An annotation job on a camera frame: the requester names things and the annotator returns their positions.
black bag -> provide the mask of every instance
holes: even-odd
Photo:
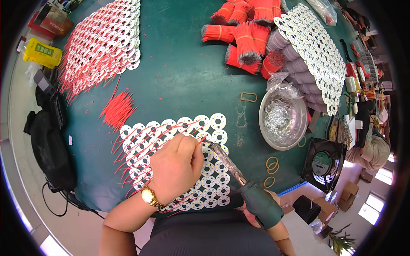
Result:
[[[66,191],[73,191],[77,174],[71,167],[60,126],[52,114],[45,110],[27,116],[24,132],[31,135],[34,156],[51,184]]]

watch face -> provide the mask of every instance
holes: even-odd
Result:
[[[153,195],[152,195],[152,193],[151,193],[151,191],[149,190],[149,189],[144,189],[144,190],[142,190],[142,192],[141,192],[141,197],[142,197],[142,199],[144,200],[144,202],[146,202],[146,203],[150,203],[150,202],[152,202],[152,200],[153,200]]]

hand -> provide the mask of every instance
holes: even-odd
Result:
[[[278,197],[278,195],[275,192],[272,192],[270,190],[265,189],[266,192],[268,192],[269,194],[271,194],[271,196],[273,197],[273,199],[280,205],[280,198]],[[259,223],[255,220],[255,215],[251,214],[248,209],[246,209],[246,203],[244,201],[244,214],[245,217],[247,218],[247,220],[249,221],[249,223],[256,227],[256,228],[260,228]]]
[[[202,145],[177,134],[151,157],[153,178],[148,187],[154,190],[158,202],[168,204],[196,183],[203,162]]]

green soldering iron handle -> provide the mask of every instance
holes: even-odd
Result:
[[[283,218],[282,208],[254,181],[248,181],[240,191],[245,200],[246,209],[255,215],[256,221],[263,229],[270,229]]]

watch band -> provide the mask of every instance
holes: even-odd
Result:
[[[148,182],[146,182],[146,183],[144,184],[143,188],[142,188],[142,190],[148,189],[148,190],[151,192],[152,196],[153,196],[152,202],[147,203],[147,204],[149,204],[149,205],[151,205],[151,206],[153,206],[153,207],[156,207],[156,208],[158,208],[158,209],[160,209],[160,210],[161,210],[161,209],[164,209],[167,205],[161,204],[160,202],[157,201],[157,198],[155,197],[155,192],[154,192],[154,190],[152,190],[152,189],[150,189],[150,188],[148,187],[148,183],[150,183],[150,181],[151,181],[151,180],[149,180]]]

